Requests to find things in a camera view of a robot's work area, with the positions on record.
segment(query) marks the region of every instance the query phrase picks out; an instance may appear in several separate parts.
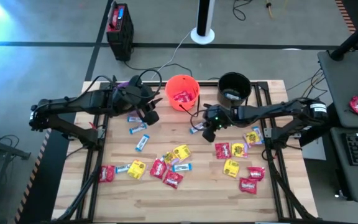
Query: black battery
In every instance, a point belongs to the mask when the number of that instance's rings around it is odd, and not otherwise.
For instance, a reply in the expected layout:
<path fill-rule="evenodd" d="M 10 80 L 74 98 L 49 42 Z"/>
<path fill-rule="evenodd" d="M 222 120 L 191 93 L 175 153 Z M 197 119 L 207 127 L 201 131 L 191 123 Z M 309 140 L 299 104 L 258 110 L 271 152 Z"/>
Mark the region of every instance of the black battery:
<path fill-rule="evenodd" d="M 131 59 L 134 25 L 127 4 L 117 4 L 116 2 L 111 4 L 106 36 L 117 60 L 128 61 Z"/>

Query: gray floor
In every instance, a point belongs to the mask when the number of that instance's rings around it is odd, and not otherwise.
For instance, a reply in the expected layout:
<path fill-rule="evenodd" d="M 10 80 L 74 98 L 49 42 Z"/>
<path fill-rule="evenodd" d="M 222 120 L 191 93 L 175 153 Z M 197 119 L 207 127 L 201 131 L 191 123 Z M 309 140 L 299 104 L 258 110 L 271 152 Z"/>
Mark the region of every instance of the gray floor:
<path fill-rule="evenodd" d="M 135 42 L 178 43 L 195 26 L 197 4 L 193 0 L 120 2 L 129 5 Z M 94 42 L 106 3 L 107 0 L 0 1 L 0 41 Z M 283 1 L 275 4 L 277 18 L 271 21 L 264 1 L 255 0 L 244 6 L 247 20 L 241 22 L 232 15 L 232 1 L 217 0 L 214 43 L 339 45 L 349 35 L 334 0 L 289 0 L 285 13 L 280 12 L 282 4 Z M 16 134 L 21 139 L 18 147 L 32 152 L 29 161 L 15 159 L 5 195 L 0 196 L 1 218 L 11 220 L 15 215 L 44 137 L 43 133 L 30 131 L 30 106 L 42 98 L 77 95 L 92 51 L 91 47 L 0 46 L 0 136 Z M 172 53 L 173 49 L 136 48 L 129 65 L 159 66 Z M 192 69 L 199 80 L 236 71 L 253 80 L 283 79 L 288 88 L 315 73 L 319 68 L 316 54 L 312 50 L 180 49 L 174 62 Z M 186 71 L 178 67 L 162 70 L 164 80 L 179 73 Z M 117 62 L 109 48 L 100 49 L 93 77 L 115 75 L 119 80 L 128 80 L 135 74 L 138 72 Z M 289 98 L 300 96 L 307 86 L 306 82 L 292 89 Z M 327 88 L 324 82 L 319 87 Z M 321 98 L 332 102 L 329 93 Z M 335 199 L 326 179 L 319 178 L 323 170 L 317 171 L 310 172 L 310 181 L 320 216 L 358 222 L 358 203 Z"/>

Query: black bucket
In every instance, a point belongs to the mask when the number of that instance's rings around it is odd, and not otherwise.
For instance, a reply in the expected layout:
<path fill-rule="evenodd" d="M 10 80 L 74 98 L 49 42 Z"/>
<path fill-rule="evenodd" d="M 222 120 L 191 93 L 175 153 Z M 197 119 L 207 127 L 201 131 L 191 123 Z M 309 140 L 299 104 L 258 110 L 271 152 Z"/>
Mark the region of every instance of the black bucket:
<path fill-rule="evenodd" d="M 240 106 L 251 94 L 251 82 L 240 73 L 229 72 L 219 79 L 218 90 L 218 101 L 222 106 Z"/>

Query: wooden table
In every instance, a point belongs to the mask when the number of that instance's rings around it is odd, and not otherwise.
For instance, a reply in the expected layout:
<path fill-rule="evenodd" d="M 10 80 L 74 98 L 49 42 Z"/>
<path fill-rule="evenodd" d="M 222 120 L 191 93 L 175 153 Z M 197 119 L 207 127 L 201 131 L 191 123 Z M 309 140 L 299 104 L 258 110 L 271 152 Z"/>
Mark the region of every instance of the wooden table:
<path fill-rule="evenodd" d="M 83 90 L 89 84 L 90 82 L 85 82 Z M 93 89 L 97 89 L 99 84 L 100 82 L 96 82 Z M 273 104 L 287 101 L 282 80 L 269 80 L 268 85 Z M 216 91 L 216 87 L 201 87 L 201 105 L 218 103 Z M 103 164 L 123 165 L 139 159 L 150 168 L 156 158 L 179 145 L 187 144 L 192 152 L 188 162 L 192 163 L 193 170 L 180 173 L 185 177 L 177 190 L 163 184 L 160 179 L 151 177 L 149 170 L 141 180 L 135 180 L 126 173 L 117 174 L 113 182 L 99 184 L 94 222 L 277 221 L 269 169 L 267 162 L 261 157 L 264 147 L 252 146 L 247 159 L 234 158 L 240 163 L 239 177 L 249 175 L 248 166 L 262 166 L 266 170 L 265 178 L 257 185 L 257 195 L 242 193 L 238 188 L 239 181 L 223 174 L 224 160 L 216 159 L 214 144 L 203 139 L 201 132 L 191 135 L 190 116 L 170 107 L 163 88 L 160 96 L 163 100 L 156 107 L 160 121 L 146 130 L 130 135 L 129 128 L 136 124 L 128 123 L 126 115 L 109 120 Z M 249 97 L 248 104 L 256 105 L 254 92 Z M 289 116 L 277 118 L 277 126 L 283 126 L 291 119 Z M 77 113 L 75 118 L 75 124 L 83 128 L 89 128 L 89 122 L 92 121 L 93 116 L 86 113 Z M 201 118 L 195 119 L 195 123 L 197 121 L 201 121 Z M 242 134 L 249 131 L 250 127 L 220 130 L 216 132 L 215 142 L 242 141 Z M 148 134 L 150 139 L 144 150 L 137 152 L 135 146 L 143 134 Z M 299 147 L 298 141 L 294 139 L 289 140 L 288 145 Z M 71 142 L 68 153 L 79 147 L 79 141 Z M 317 216 L 301 151 L 286 148 L 283 155 L 291 190 L 306 209 Z M 66 210 L 79 192 L 85 160 L 86 150 L 79 151 L 66 160 L 53 212 L 54 218 Z M 85 201 L 84 216 L 87 215 L 90 192 L 88 201 Z M 281 189 L 280 197 L 284 214 L 288 216 Z"/>

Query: white pole base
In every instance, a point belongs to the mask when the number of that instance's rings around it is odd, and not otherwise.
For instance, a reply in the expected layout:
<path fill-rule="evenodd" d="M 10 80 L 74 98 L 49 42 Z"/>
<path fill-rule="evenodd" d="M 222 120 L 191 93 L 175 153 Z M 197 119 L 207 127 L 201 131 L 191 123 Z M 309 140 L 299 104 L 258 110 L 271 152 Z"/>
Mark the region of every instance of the white pole base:
<path fill-rule="evenodd" d="M 197 44 L 205 45 L 211 43 L 215 39 L 215 32 L 212 29 L 210 29 L 209 34 L 203 37 L 197 34 L 197 27 L 196 27 L 191 31 L 190 37 Z"/>

